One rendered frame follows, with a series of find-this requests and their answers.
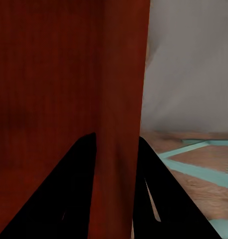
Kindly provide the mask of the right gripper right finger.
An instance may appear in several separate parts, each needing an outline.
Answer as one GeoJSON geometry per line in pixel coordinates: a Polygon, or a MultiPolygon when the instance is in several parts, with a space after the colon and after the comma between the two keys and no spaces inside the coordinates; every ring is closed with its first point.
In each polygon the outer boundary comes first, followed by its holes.
{"type": "Polygon", "coordinates": [[[141,136],[132,222],[135,239],[222,239],[141,136]],[[155,219],[147,188],[161,222],[155,219]]]}

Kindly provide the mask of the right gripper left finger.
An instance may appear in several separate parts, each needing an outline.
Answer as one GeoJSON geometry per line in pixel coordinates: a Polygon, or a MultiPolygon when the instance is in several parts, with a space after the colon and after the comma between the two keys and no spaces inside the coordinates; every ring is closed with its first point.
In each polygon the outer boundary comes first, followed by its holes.
{"type": "Polygon", "coordinates": [[[87,239],[96,151],[95,132],[79,138],[0,239],[87,239]]]}

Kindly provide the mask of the storage box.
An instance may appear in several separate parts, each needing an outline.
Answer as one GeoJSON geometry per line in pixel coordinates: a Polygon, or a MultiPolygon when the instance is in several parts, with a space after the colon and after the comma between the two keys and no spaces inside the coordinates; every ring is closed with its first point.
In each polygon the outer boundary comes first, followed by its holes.
{"type": "Polygon", "coordinates": [[[0,234],[96,133],[87,239],[131,239],[150,0],[0,0],[0,234]]]}

